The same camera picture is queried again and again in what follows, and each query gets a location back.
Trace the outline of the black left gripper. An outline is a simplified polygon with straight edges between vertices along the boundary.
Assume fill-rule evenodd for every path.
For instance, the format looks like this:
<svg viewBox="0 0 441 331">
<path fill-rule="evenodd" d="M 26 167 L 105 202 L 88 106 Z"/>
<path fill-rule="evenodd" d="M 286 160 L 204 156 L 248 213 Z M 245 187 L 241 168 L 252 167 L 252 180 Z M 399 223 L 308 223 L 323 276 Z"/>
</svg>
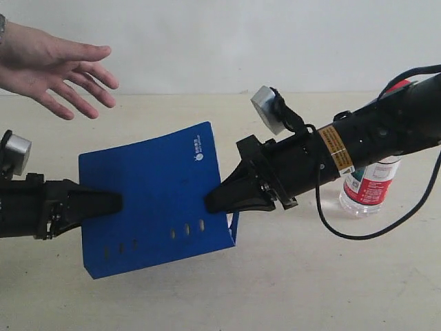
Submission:
<svg viewBox="0 0 441 331">
<path fill-rule="evenodd" d="M 33 198 L 30 214 L 36 217 L 32 236 L 48 240 L 58 237 L 83 221 L 120 212 L 123 197 L 119 193 L 89 188 L 74 189 L 69 179 L 45 181 L 43 174 L 28 173 Z"/>
</svg>

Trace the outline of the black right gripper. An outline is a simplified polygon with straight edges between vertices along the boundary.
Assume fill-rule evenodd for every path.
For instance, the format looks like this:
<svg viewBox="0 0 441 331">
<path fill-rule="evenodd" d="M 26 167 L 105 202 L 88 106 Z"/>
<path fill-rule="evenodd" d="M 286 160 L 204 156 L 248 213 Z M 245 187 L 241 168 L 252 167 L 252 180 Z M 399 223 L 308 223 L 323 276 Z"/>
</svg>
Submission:
<svg viewBox="0 0 441 331">
<path fill-rule="evenodd" d="M 275 201 L 288 210 L 298 205 L 298 195 L 340 177 L 325 143 L 313 134 L 264 143 L 251 135 L 236 145 L 241 161 L 204 197 L 208 212 L 270 212 Z"/>
</svg>

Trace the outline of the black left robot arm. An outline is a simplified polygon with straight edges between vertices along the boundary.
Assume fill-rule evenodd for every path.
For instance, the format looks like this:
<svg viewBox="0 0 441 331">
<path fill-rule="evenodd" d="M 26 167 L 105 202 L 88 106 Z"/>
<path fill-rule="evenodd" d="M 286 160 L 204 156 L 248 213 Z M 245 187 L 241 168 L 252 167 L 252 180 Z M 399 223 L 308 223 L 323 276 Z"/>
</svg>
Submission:
<svg viewBox="0 0 441 331">
<path fill-rule="evenodd" d="M 53 239 L 86 219 L 120 212 L 123 197 L 70 179 L 45 180 L 25 170 L 32 142 L 6 130 L 1 137 L 1 237 Z"/>
</svg>

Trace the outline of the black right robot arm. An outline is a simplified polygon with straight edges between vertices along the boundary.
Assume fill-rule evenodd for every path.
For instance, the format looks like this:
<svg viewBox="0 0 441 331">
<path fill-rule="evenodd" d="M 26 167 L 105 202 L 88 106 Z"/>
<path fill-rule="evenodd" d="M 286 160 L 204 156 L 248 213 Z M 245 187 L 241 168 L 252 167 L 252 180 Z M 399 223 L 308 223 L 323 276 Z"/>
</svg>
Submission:
<svg viewBox="0 0 441 331">
<path fill-rule="evenodd" d="M 249 136 L 237 143 L 240 163 L 205 198 L 208 212 L 272 211 L 294 207 L 299 194 L 379 162 L 440 143 L 440 76 L 408 82 L 360 109 L 338 113 L 313 129 L 277 89 L 263 86 L 253 106 L 281 141 Z"/>
</svg>

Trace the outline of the grey sleeved person forearm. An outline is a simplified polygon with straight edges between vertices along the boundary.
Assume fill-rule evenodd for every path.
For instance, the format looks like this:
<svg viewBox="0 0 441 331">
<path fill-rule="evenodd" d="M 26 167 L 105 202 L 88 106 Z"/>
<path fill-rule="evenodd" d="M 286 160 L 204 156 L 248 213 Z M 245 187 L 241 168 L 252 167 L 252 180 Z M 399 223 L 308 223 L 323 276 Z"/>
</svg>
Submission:
<svg viewBox="0 0 441 331">
<path fill-rule="evenodd" d="M 0 43 L 3 42 L 7 22 L 6 17 L 3 14 L 0 14 Z"/>
</svg>

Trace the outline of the bare person hand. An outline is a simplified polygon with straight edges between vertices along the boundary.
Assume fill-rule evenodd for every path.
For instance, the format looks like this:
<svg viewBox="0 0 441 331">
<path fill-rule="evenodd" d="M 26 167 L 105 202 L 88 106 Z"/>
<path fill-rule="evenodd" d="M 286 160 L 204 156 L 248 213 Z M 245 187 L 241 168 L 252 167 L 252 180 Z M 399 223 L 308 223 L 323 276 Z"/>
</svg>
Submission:
<svg viewBox="0 0 441 331">
<path fill-rule="evenodd" d="M 101 65 L 111 51 L 109 46 L 71 41 L 8 21 L 1 43 L 1 89 L 30 98 L 62 119 L 73 119 L 73 112 L 54 98 L 59 95 L 87 118 L 96 119 L 98 110 L 73 85 L 113 108 L 116 100 L 110 92 L 119 82 Z"/>
</svg>

